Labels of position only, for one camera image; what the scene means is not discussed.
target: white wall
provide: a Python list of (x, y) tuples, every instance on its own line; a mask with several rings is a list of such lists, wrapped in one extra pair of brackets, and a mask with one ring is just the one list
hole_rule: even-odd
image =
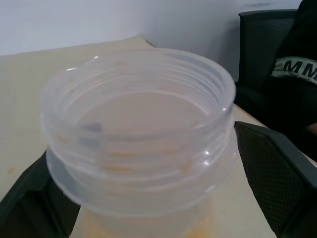
[(300, 0), (0, 0), (0, 55), (104, 42), (142, 33), (191, 51), (237, 78), (243, 11), (296, 8)]

